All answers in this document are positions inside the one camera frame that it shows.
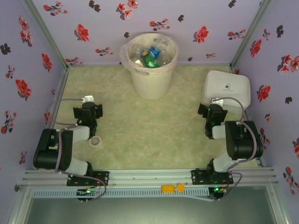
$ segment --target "white box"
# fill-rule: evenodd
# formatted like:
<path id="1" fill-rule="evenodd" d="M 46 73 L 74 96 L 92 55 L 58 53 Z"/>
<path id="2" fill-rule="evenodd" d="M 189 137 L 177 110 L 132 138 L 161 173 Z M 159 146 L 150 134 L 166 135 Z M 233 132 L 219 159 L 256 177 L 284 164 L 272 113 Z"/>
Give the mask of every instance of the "white box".
<path id="1" fill-rule="evenodd" d="M 246 76 L 235 75 L 222 71 L 209 71 L 202 93 L 202 104 L 210 105 L 213 98 L 233 97 L 239 100 L 244 109 L 250 104 L 250 83 Z M 225 99 L 223 109 L 230 113 L 241 114 L 240 105 Z"/>

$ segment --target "purple wall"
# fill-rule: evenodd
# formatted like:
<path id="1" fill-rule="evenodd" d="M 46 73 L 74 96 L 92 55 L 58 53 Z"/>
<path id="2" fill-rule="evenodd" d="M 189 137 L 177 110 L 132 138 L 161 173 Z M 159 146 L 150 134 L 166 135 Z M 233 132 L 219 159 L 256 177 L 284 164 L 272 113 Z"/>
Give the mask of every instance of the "purple wall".
<path id="1" fill-rule="evenodd" d="M 0 223 L 5 224 L 17 185 L 33 168 L 44 113 L 63 68 L 20 0 L 1 3 L 0 30 Z"/>
<path id="2" fill-rule="evenodd" d="M 118 64 L 120 47 L 148 32 L 173 37 L 179 63 L 230 63 L 261 0 L 33 2 L 63 57 L 89 65 Z"/>
<path id="3" fill-rule="evenodd" d="M 236 66 L 250 80 L 249 112 L 294 223 L 299 219 L 298 7 L 297 0 L 274 1 Z"/>

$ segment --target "trash bin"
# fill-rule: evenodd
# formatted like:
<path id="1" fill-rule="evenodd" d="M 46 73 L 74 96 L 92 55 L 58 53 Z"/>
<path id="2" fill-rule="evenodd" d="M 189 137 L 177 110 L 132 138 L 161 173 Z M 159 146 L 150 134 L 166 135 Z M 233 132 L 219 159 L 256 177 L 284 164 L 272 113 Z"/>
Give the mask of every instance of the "trash bin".
<path id="1" fill-rule="evenodd" d="M 165 38 L 168 42 L 166 50 L 172 61 L 160 68 L 144 68 L 131 61 L 130 48 L 140 44 L 149 49 L 155 38 Z M 162 98 L 168 91 L 173 70 L 178 61 L 178 45 L 173 39 L 162 34 L 142 34 L 135 37 L 120 49 L 121 64 L 131 72 L 135 91 L 144 99 Z"/>

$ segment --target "marble floor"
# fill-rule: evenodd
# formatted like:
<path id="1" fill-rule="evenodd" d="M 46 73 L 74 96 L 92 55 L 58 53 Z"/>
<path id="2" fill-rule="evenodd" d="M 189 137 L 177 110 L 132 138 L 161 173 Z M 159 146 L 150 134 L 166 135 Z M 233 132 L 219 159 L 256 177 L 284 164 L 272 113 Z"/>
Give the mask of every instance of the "marble floor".
<path id="1" fill-rule="evenodd" d="M 145 100 L 136 94 L 130 72 L 122 66 L 71 68 L 63 98 L 93 95 L 96 104 L 103 104 L 104 114 L 96 132 L 102 147 L 78 142 L 73 156 L 91 162 L 94 169 L 205 168 L 226 150 L 225 140 L 205 136 L 205 119 L 197 114 L 210 70 L 228 72 L 228 67 L 178 66 L 168 93 Z M 57 121 L 75 124 L 73 107 L 81 103 L 62 102 Z M 228 114 L 226 120 L 239 117 Z M 256 161 L 242 166 L 256 167 Z"/>

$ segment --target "orange component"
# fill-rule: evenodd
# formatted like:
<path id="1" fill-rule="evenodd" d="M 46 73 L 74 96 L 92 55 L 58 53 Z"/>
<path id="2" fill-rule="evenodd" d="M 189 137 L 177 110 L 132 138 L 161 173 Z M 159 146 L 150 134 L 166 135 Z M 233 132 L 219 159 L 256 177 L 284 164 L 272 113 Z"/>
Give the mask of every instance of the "orange component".
<path id="1" fill-rule="evenodd" d="M 162 185 L 161 186 L 162 193 L 174 193 L 176 192 L 174 185 Z"/>
<path id="2" fill-rule="evenodd" d="M 183 192 L 184 191 L 184 189 L 185 189 L 185 186 L 182 184 L 182 183 L 179 183 L 178 185 L 177 185 L 177 190 L 179 191 L 179 192 Z"/>

